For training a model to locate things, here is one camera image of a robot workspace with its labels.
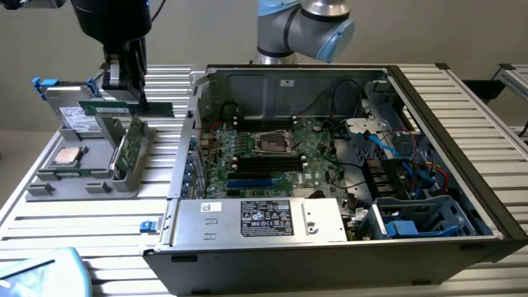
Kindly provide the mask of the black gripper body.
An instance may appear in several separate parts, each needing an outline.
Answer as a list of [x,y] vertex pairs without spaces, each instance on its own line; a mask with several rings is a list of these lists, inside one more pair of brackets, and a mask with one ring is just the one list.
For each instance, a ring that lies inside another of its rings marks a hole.
[[79,28],[102,45],[103,55],[117,54],[122,62],[125,44],[151,29],[150,3],[137,1],[73,1]]

